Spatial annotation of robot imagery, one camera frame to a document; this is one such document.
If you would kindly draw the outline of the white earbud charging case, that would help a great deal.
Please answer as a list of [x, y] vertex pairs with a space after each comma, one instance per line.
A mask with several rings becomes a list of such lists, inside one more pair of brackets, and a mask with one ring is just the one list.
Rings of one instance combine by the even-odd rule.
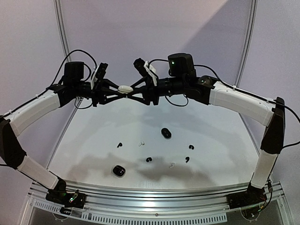
[[131, 93], [133, 91], [133, 88], [127, 85], [120, 85], [118, 87], [118, 92], [122, 93], [122, 94], [128, 94]]

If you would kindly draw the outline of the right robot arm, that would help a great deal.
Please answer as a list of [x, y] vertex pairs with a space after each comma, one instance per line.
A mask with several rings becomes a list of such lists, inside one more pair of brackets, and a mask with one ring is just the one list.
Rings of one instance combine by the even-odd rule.
[[261, 153], [248, 190], [242, 200], [253, 204], [260, 198], [260, 190], [267, 182], [276, 159], [283, 149], [285, 136], [285, 108], [281, 98], [267, 100], [255, 94], [237, 89], [219, 78], [204, 75], [197, 77], [193, 57], [189, 53], [168, 56], [169, 77], [159, 79], [150, 62], [140, 58], [134, 67], [143, 76], [129, 87], [127, 97], [145, 105], [157, 105], [161, 96], [183, 94], [205, 105], [220, 106], [246, 115], [266, 127]]

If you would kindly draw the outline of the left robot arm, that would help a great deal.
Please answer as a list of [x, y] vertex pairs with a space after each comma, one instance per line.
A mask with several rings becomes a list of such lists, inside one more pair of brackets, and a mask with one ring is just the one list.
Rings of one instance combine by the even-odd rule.
[[106, 63], [98, 65], [93, 80], [87, 82], [83, 80], [84, 62], [66, 63], [58, 84], [52, 84], [43, 94], [0, 119], [0, 157], [8, 167], [52, 190], [52, 197], [59, 203], [70, 199], [69, 192], [58, 185], [60, 179], [55, 174], [27, 155], [17, 138], [34, 122], [77, 97], [90, 98], [94, 107], [125, 97], [118, 85], [104, 78], [107, 67]]

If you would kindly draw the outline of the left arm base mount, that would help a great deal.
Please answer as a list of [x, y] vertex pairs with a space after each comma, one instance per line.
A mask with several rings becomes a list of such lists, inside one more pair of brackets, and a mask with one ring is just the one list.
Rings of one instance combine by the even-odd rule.
[[79, 190], [75, 192], [67, 192], [66, 190], [48, 190], [45, 199], [64, 205], [65, 208], [79, 208], [83, 209], [86, 202], [87, 195], [80, 193]]

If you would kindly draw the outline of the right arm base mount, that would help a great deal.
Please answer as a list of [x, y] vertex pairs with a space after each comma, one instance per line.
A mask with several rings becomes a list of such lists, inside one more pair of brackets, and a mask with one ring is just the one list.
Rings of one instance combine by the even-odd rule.
[[258, 203], [262, 203], [266, 200], [267, 197], [263, 190], [260, 191], [246, 190], [242, 192], [229, 194], [226, 196], [226, 201], [231, 210], [250, 206], [250, 205], [255, 205]]

